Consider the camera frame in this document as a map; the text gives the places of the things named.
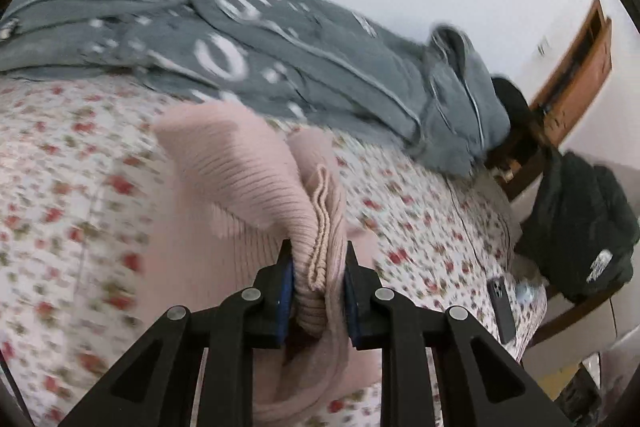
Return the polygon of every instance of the ribbed knit fabric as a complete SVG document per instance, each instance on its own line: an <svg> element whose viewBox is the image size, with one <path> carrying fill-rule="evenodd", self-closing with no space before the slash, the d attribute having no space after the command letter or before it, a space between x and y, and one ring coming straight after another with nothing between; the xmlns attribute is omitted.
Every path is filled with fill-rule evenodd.
<svg viewBox="0 0 640 427"><path fill-rule="evenodd" d="M328 135L305 129L284 141L232 102L177 105L154 130L175 171L145 254L143 321L178 303L192 311L220 304L274 263L289 237L295 319L317 340L292 360L284 350L256 353L255 420L288 425L379 380L379 354L350 347L342 311L348 237L361 264L376 238L348 230Z"/></svg>

